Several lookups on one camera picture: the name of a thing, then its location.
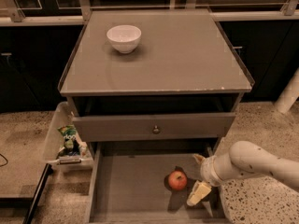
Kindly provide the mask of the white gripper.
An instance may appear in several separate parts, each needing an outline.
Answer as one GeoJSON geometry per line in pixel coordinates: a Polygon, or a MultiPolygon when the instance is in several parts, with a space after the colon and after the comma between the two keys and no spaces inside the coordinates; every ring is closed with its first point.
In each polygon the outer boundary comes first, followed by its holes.
{"type": "Polygon", "coordinates": [[[205,158],[200,154],[194,154],[193,157],[196,163],[200,165],[200,176],[203,181],[194,183],[192,192],[187,199],[188,206],[197,205],[211,192],[212,187],[218,187],[223,183],[216,172],[216,165],[220,163],[219,156],[205,158]]]}

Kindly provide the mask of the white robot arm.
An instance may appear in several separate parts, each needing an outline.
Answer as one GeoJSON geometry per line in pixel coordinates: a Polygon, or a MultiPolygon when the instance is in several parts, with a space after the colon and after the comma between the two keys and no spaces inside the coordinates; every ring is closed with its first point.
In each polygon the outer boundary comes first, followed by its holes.
{"type": "Polygon", "coordinates": [[[275,156],[249,142],[238,141],[220,155],[205,158],[193,155],[199,165],[200,181],[196,181],[187,199],[188,206],[200,203],[213,187],[234,179],[268,175],[285,186],[299,191],[299,162],[275,156]]]}

